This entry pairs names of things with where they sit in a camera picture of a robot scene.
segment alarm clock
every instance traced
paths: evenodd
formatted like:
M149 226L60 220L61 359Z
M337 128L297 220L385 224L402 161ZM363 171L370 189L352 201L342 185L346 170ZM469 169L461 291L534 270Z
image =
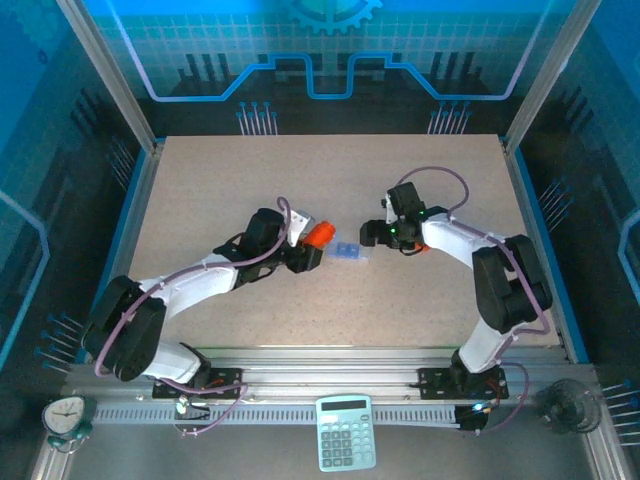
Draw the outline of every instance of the alarm clock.
M49 445L61 453L73 453L91 433L95 411L95 400L79 395L51 402L42 411L42 423L49 432ZM60 447L66 443L70 449L62 452Z

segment orange object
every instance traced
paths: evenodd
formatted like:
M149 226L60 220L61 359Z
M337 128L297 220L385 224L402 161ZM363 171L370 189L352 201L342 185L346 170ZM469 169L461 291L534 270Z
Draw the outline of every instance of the orange object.
M333 239L335 234L336 227L327 221L323 221L313 227L313 230L309 232L309 235L304 237L302 244L322 249Z

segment clock face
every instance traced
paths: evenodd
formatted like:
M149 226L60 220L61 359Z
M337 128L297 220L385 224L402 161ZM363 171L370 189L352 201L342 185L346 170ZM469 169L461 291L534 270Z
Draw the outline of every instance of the clock face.
M45 426L53 433L64 435L78 426L84 414L82 397L67 397L49 404L43 413Z

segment calculator keypad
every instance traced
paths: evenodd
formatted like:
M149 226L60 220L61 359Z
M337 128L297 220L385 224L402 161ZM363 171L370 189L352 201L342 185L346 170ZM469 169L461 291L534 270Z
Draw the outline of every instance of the calculator keypad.
M329 467L366 467L373 460L372 427L369 415L360 422L323 424L321 464Z

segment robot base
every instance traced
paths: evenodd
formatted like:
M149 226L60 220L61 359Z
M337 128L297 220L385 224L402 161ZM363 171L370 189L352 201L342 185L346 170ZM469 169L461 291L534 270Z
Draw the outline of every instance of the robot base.
M497 366L464 378L461 384L452 368L420 368L418 383L411 386L420 390L421 400L493 400L498 391L501 400L509 398L504 370Z

